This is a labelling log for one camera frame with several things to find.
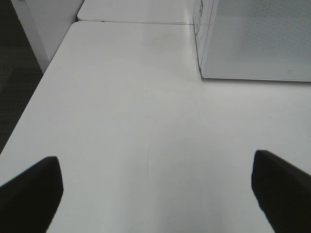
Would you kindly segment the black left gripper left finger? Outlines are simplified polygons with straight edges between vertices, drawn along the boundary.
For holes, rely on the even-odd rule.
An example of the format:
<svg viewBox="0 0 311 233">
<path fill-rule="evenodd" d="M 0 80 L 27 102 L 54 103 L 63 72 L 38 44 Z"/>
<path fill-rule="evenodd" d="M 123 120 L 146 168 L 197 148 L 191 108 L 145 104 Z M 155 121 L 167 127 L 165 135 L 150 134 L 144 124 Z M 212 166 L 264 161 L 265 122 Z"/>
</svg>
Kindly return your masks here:
<svg viewBox="0 0 311 233">
<path fill-rule="evenodd" d="M 0 187 L 0 231 L 45 233 L 63 192 L 58 158 L 40 160 Z"/>
</svg>

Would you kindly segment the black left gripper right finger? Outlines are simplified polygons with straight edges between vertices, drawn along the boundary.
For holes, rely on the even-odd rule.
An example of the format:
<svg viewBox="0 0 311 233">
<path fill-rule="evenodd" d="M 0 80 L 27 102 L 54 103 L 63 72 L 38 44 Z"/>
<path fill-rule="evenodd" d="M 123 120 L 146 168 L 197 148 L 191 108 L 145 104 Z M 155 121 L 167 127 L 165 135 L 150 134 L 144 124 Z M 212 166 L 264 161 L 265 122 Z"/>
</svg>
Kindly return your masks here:
<svg viewBox="0 0 311 233">
<path fill-rule="evenodd" d="M 311 176 L 279 156 L 257 150 L 251 187 L 276 233 L 311 231 Z"/>
</svg>

